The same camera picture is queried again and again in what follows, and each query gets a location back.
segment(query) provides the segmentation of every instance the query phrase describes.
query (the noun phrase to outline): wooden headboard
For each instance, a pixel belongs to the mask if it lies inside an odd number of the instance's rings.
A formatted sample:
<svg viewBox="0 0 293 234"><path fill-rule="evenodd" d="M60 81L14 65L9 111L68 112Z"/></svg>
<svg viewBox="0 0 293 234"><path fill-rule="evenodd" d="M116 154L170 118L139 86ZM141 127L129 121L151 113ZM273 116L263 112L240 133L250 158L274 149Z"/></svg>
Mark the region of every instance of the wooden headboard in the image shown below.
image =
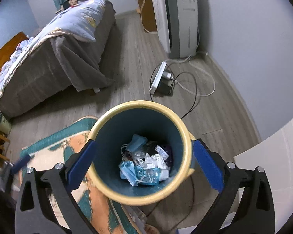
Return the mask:
<svg viewBox="0 0 293 234"><path fill-rule="evenodd" d="M20 44L23 40L27 39L28 38L23 32L19 32L0 49L0 71L2 66L10 59L10 56L15 52L17 45Z"/></svg>

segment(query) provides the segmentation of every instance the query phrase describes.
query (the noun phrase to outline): power strip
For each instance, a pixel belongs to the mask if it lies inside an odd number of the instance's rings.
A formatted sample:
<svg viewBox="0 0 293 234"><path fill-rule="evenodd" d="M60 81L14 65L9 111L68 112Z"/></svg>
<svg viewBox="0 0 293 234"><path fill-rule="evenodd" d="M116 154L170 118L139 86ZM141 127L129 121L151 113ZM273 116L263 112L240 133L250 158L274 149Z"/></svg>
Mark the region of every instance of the power strip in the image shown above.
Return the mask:
<svg viewBox="0 0 293 234"><path fill-rule="evenodd" d="M151 88L150 88L150 93L153 95L158 87L158 84L160 83L160 80L162 78L162 75L163 75L163 72L166 68L166 65L167 65L167 62L163 61L161 66L160 66L160 69L158 70L154 80L153 80L153 83L151 85Z"/></svg>

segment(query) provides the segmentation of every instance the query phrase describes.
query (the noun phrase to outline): blue wall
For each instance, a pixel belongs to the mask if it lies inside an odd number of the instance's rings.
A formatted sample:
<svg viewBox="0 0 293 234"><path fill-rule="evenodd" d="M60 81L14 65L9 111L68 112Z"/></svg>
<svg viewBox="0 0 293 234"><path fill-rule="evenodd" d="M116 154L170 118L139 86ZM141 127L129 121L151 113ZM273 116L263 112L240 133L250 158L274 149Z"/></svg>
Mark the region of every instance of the blue wall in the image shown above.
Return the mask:
<svg viewBox="0 0 293 234"><path fill-rule="evenodd" d="M19 32L31 36L39 28L28 0L2 0L0 3L0 48Z"/></svg>

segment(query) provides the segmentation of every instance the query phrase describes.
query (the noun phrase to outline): blue gripper pad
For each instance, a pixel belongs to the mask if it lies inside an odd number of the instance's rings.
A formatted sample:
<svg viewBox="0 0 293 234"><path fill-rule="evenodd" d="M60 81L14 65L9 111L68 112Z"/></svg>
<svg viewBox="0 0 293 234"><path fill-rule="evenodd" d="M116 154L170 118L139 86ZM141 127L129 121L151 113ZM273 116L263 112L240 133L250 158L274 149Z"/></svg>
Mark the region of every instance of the blue gripper pad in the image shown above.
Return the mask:
<svg viewBox="0 0 293 234"><path fill-rule="evenodd" d="M211 187L221 193L224 188L223 172L199 140L193 142L193 153Z"/></svg>

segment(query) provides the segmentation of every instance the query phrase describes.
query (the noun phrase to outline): white appliance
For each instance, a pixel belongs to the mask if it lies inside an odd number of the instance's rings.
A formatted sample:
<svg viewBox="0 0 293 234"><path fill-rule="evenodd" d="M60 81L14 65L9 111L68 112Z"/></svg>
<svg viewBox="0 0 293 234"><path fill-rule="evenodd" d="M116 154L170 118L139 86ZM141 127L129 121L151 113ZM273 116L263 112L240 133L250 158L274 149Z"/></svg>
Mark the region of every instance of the white appliance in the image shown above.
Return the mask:
<svg viewBox="0 0 293 234"><path fill-rule="evenodd" d="M169 58L195 55L197 0L152 0L157 32Z"/></svg>

